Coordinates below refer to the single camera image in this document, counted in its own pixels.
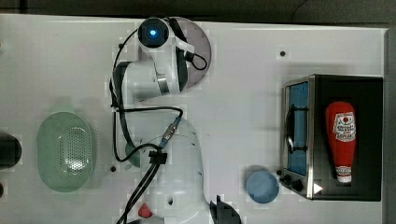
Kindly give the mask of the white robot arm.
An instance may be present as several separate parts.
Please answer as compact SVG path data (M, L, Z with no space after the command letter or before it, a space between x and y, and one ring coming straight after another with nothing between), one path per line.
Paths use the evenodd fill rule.
M180 94L189 81L188 68L196 56L174 18L148 18L133 32L143 60L113 64L109 89L113 129L121 130L130 148L128 161L138 154L143 174L117 224L144 199L153 216L140 224L213 224L204 195L202 150L183 110L171 105L143 107L148 99Z

